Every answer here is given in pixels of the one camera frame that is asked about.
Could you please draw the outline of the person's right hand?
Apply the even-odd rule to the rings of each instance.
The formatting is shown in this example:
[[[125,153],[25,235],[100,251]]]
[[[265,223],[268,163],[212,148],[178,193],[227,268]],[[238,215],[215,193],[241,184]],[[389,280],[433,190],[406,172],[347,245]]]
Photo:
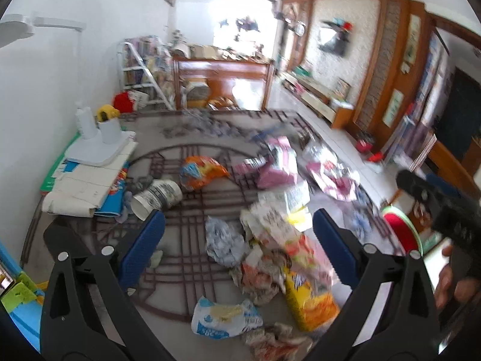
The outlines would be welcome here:
[[[454,298],[460,304],[466,304],[480,292],[480,281],[466,277],[454,280],[452,267],[447,264],[439,275],[439,282],[434,290],[434,301],[438,310],[442,310]]]

